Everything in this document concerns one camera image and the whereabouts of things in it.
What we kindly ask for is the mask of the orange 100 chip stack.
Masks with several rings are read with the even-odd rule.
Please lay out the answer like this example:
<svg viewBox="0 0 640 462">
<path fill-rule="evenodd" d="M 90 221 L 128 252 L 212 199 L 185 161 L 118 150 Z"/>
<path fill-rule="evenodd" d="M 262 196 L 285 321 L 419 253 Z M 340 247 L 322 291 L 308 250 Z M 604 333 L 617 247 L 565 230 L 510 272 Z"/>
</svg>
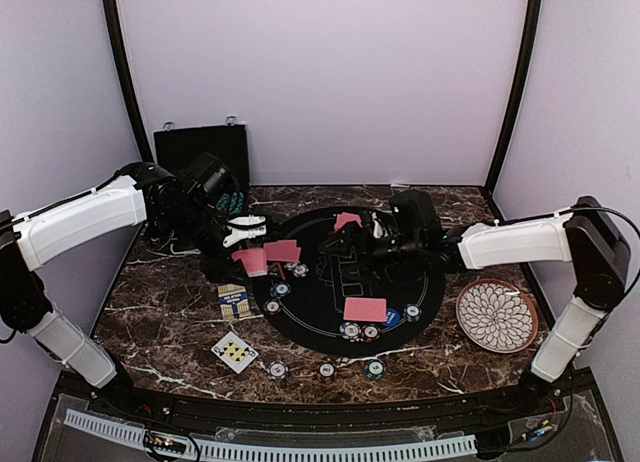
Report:
<svg viewBox="0 0 640 462">
<path fill-rule="evenodd" d="M 332 377 L 336 369 L 331 363 L 323 363 L 319 366 L 318 372 L 322 377 Z"/>
</svg>

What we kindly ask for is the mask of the blue small blind button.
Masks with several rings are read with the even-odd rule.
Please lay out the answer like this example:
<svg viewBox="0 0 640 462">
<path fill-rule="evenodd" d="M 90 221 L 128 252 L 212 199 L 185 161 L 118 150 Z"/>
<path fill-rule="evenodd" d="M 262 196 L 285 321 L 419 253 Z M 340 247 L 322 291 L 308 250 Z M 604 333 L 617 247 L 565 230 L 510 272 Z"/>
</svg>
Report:
<svg viewBox="0 0 640 462">
<path fill-rule="evenodd" d="M 386 319 L 383 322 L 383 326 L 387 328 L 396 327 L 401 322 L 401 316 L 398 311 L 392 308 L 388 308 L 386 312 Z"/>
</svg>

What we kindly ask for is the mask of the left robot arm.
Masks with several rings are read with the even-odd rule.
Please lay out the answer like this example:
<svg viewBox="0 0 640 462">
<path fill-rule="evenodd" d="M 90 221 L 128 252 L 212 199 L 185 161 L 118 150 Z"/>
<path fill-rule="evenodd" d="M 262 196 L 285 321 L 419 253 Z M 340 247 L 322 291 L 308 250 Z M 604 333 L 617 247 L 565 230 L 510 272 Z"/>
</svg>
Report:
<svg viewBox="0 0 640 462">
<path fill-rule="evenodd" d="M 1 214 L 1 320 L 29 335 L 97 389 L 120 418 L 141 409 L 116 359 L 50 301 L 36 272 L 47 262 L 124 227 L 155 224 L 214 258 L 263 234 L 261 216 L 216 208 L 240 186 L 222 161 L 200 156 L 189 172 L 174 175 L 150 162 L 128 164 L 106 182 L 32 212 Z"/>
</svg>

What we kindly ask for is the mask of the red triangular all-in marker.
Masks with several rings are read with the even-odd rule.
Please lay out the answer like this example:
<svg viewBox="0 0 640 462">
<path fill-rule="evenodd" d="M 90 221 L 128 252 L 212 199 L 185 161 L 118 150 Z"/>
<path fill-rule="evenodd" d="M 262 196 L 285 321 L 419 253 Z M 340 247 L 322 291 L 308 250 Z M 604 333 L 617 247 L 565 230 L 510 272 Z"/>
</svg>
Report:
<svg viewBox="0 0 640 462">
<path fill-rule="evenodd" d="M 283 268 L 279 262 L 274 262 L 268 266 L 267 275 L 272 279 L 279 279 L 279 280 L 286 279 Z"/>
</svg>

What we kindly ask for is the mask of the green-blue 50 chip stack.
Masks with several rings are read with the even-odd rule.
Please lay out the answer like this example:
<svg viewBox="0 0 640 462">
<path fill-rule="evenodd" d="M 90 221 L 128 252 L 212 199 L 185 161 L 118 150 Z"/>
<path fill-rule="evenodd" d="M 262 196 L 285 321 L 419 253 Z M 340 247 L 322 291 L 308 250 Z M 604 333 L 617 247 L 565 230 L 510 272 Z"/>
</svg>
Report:
<svg viewBox="0 0 640 462">
<path fill-rule="evenodd" d="M 365 377 L 371 381 L 383 379 L 387 374 L 387 366 L 380 359 L 369 360 L 364 368 Z"/>
</svg>

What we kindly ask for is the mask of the blue chip stack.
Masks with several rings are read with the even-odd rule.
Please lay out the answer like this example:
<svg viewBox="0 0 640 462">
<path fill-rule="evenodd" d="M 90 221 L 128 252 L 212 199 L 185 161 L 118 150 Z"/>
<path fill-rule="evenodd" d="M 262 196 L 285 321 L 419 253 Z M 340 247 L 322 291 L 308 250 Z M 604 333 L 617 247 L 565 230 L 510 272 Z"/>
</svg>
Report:
<svg viewBox="0 0 640 462">
<path fill-rule="evenodd" d="M 281 381 L 288 377 L 289 368 L 286 363 L 283 361 L 273 361 L 269 364 L 267 368 L 268 377 L 274 381 Z"/>
</svg>

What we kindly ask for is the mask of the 100 chips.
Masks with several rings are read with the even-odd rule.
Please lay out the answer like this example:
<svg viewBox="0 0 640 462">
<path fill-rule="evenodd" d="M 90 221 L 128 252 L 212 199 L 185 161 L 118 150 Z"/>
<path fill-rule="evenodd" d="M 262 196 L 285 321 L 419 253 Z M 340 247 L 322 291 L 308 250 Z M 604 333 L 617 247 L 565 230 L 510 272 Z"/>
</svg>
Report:
<svg viewBox="0 0 640 462">
<path fill-rule="evenodd" d="M 278 300 L 269 300 L 264 304 L 263 309 L 268 315 L 276 315 L 281 312 L 281 303 Z"/>
<path fill-rule="evenodd" d="M 371 343 L 380 338 L 381 330 L 374 324 L 367 324 L 362 327 L 361 338 L 366 343 Z"/>
</svg>

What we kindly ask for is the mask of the red-backed playing card deck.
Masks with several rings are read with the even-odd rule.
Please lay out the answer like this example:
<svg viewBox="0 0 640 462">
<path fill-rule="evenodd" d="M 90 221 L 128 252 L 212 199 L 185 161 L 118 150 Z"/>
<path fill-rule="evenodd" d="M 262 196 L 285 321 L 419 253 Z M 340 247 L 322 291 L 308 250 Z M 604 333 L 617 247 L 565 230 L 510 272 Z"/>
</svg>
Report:
<svg viewBox="0 0 640 462">
<path fill-rule="evenodd" d="M 234 262 L 240 261 L 249 278 L 265 276 L 268 272 L 267 257 L 263 248 L 248 248 L 231 254 Z"/>
</svg>

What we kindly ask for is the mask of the red card deck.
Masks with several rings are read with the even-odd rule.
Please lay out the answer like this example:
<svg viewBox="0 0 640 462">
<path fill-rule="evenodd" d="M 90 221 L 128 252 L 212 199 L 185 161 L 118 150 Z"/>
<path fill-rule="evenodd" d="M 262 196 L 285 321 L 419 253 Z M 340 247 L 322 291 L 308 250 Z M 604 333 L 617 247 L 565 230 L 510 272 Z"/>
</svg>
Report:
<svg viewBox="0 0 640 462">
<path fill-rule="evenodd" d="M 224 284 L 217 287 L 217 292 L 223 320 L 242 320 L 251 315 L 249 295 L 245 287 Z"/>
</svg>

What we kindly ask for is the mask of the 10 chips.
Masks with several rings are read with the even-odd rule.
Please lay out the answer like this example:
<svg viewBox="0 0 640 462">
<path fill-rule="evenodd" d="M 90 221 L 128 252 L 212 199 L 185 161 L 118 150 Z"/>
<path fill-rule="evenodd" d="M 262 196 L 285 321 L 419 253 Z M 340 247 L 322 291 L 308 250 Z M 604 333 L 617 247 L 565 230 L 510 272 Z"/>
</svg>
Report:
<svg viewBox="0 0 640 462">
<path fill-rule="evenodd" d="M 309 268 L 304 263 L 289 262 L 285 264 L 285 268 L 296 278 L 304 278 L 309 273 Z"/>
<path fill-rule="evenodd" d="M 355 322 L 343 322 L 339 327 L 341 337 L 351 343 L 362 340 L 362 329 Z"/>
</svg>

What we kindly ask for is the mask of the card dealt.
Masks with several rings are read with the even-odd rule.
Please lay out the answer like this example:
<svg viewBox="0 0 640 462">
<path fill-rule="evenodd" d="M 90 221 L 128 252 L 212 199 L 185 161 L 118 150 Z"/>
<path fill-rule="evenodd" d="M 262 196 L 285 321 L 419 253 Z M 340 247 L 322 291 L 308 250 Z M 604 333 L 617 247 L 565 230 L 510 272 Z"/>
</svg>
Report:
<svg viewBox="0 0 640 462">
<path fill-rule="evenodd" d="M 282 256 L 282 261 L 285 263 L 295 263 L 297 264 L 300 261 L 301 249 L 296 247 L 294 250 L 289 251 L 285 255 Z"/>
<path fill-rule="evenodd" d="M 348 297 L 345 299 L 343 319 L 354 322 L 385 322 L 387 319 L 387 300 L 384 298 Z"/>
<path fill-rule="evenodd" d="M 362 226 L 361 217 L 358 214 L 349 213 L 349 212 L 339 213 L 335 219 L 334 230 L 339 231 L 349 223 L 356 223 L 359 227 L 361 227 Z"/>
</svg>

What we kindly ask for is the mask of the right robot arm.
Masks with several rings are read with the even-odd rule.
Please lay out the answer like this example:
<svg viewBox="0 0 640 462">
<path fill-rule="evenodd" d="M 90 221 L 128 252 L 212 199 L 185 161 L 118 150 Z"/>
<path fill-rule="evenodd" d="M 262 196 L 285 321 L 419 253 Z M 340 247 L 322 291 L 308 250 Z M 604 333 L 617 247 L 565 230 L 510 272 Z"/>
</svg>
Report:
<svg viewBox="0 0 640 462">
<path fill-rule="evenodd" d="M 511 392 L 510 406 L 521 416 L 547 402 L 547 384 L 562 375 L 639 281 L 628 275 L 631 247 L 614 222 L 624 214 L 591 196 L 549 214 L 449 230 L 424 192 L 402 192 L 389 204 L 391 224 L 363 210 L 358 220 L 328 236 L 320 252 L 356 256 L 343 272 L 366 284 L 382 281 L 387 268 L 404 262 L 436 273 L 541 261 L 572 265 L 576 286 L 571 299 L 532 359 L 528 379 Z"/>
</svg>

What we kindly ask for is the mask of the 50 chips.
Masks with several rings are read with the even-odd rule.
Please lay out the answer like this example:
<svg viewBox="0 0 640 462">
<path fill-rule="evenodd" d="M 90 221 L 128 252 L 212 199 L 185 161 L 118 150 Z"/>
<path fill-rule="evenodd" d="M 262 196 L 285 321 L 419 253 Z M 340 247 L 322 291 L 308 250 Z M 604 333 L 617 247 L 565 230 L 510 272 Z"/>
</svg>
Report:
<svg viewBox="0 0 640 462">
<path fill-rule="evenodd" d="M 404 319 L 409 323 L 418 322 L 422 317 L 422 310 L 416 304 L 407 304 L 404 307 Z"/>
<path fill-rule="evenodd" d="M 291 293 L 291 286 L 289 283 L 280 281 L 274 283 L 270 288 L 270 295 L 272 298 L 281 299 Z"/>
</svg>

